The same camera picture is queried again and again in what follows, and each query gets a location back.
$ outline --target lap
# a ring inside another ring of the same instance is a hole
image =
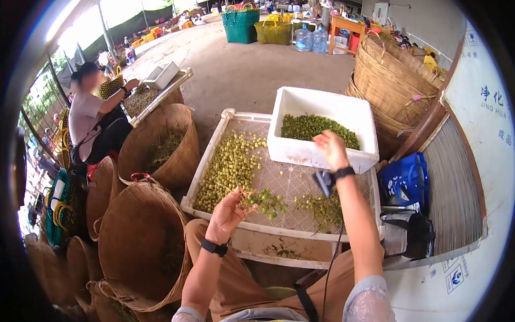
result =
[[[198,259],[200,243],[205,236],[207,227],[207,221],[194,219],[186,225],[184,230],[184,238],[193,264]],[[326,276],[324,275],[307,289],[320,318],[322,317]],[[345,302],[353,287],[354,263],[352,253],[346,251],[336,258],[331,269],[325,304],[325,317],[328,322],[341,321]],[[290,308],[307,318],[298,296],[280,301],[271,300],[229,247],[222,260],[217,289],[210,304],[213,321],[217,322],[234,313],[251,308]]]

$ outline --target black wristband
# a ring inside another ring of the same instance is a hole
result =
[[[355,175],[356,173],[354,172],[354,169],[351,167],[351,166],[348,166],[346,168],[343,168],[343,169],[338,169],[336,170],[333,175],[334,175],[334,180],[338,180],[340,178],[345,178],[349,175]]]
[[[224,257],[227,253],[227,244],[216,245],[204,238],[201,245],[208,252],[218,254],[218,257]]]

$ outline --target white foam box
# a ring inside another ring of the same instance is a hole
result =
[[[169,64],[161,64],[143,80],[143,83],[147,84],[150,88],[158,90],[164,90],[171,79],[179,72],[179,68],[174,62]]]
[[[365,173],[379,161],[374,118],[366,100],[304,88],[281,87],[277,90],[267,138],[270,159],[329,169],[314,142],[281,137],[287,114],[325,116],[355,132],[359,150],[347,148],[347,157],[356,173]]]

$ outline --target wooden table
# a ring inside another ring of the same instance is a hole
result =
[[[331,25],[332,25],[332,27],[331,27],[331,44],[329,45],[329,55],[333,54],[334,48],[345,50],[346,52],[351,53],[351,54],[356,54],[356,52],[353,50],[335,46],[334,45],[334,34],[336,33],[336,28],[347,29],[347,30],[353,31],[355,33],[358,33],[359,34],[358,45],[359,45],[361,43],[361,41],[363,40],[363,36],[365,34],[365,25],[360,24],[359,22],[354,22],[352,20],[345,19],[340,16],[336,16],[336,15],[331,15]],[[349,35],[349,41],[347,42],[347,47],[350,47],[350,42],[351,42],[350,37],[351,37],[351,35]]]

